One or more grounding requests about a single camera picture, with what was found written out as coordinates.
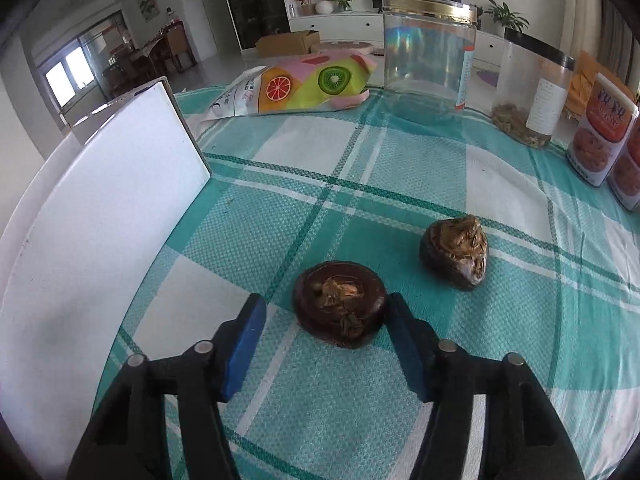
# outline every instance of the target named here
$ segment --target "flower pot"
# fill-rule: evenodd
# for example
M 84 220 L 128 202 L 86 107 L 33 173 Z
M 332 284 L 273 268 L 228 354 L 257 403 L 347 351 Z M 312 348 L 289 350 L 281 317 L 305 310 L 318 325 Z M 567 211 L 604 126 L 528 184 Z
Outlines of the flower pot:
M 300 5 L 300 14 L 302 16 L 311 16 L 315 14 L 314 6 L 311 4 L 302 4 Z
M 331 14 L 334 12 L 334 3 L 327 0 L 316 3 L 316 12 L 318 14 Z

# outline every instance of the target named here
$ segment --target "green checkered tablecloth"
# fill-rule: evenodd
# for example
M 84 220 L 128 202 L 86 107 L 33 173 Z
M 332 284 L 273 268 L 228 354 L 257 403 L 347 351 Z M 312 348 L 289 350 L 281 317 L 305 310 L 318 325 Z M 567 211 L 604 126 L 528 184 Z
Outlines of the green checkered tablecloth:
M 222 88 L 178 94 L 203 112 Z M 128 354 L 183 352 L 262 294 L 267 325 L 222 421 L 247 479 L 404 479 L 430 412 L 407 389 L 388 333 L 350 351 L 299 329 L 302 270 L 353 260 L 404 295 L 441 337 L 494 359 L 522 354 L 567 428 L 586 477 L 606 478 L 640 428 L 640 219 L 593 189 L 552 144 L 534 151 L 471 110 L 420 126 L 353 110 L 222 120 L 199 139 L 213 177 L 149 269 L 111 349 L 96 402 Z M 433 221 L 472 213 L 488 235 L 486 282 L 458 292 L 418 260 Z M 174 479 L 186 478 L 168 397 Z M 476 399 L 465 478 L 478 472 Z

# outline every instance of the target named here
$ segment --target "metal screw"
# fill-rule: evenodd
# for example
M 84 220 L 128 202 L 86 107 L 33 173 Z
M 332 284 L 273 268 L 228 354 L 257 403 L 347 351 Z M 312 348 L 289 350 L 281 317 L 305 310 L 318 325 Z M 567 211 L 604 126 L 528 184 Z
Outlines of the metal screw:
M 507 361 L 515 366 L 522 366 L 524 364 L 524 359 L 520 354 L 516 354 L 516 352 L 510 352 L 507 354 Z
M 140 366 L 143 362 L 145 362 L 145 357 L 142 354 L 133 354 L 127 359 L 127 364 L 134 368 Z
M 458 349 L 458 345 L 449 339 L 441 339 L 438 341 L 438 348 L 443 352 L 452 353 Z
M 207 340 L 199 341 L 196 343 L 196 346 L 194 346 L 193 349 L 198 354 L 208 354 L 213 350 L 213 343 Z

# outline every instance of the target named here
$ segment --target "white vase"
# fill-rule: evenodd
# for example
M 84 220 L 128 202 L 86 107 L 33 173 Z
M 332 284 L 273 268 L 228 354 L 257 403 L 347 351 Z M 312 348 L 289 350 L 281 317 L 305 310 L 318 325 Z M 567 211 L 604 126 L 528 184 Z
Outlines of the white vase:
M 331 14 L 334 12 L 334 3 L 328 0 L 316 3 L 316 12 L 318 14 Z

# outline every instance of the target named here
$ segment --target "beige curtain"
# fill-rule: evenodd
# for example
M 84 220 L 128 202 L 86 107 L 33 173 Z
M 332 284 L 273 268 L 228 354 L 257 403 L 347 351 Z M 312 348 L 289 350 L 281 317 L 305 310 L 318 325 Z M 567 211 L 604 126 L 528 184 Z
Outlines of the beige curtain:
M 581 50 L 598 57 L 602 0 L 565 0 L 560 50 L 577 58 Z

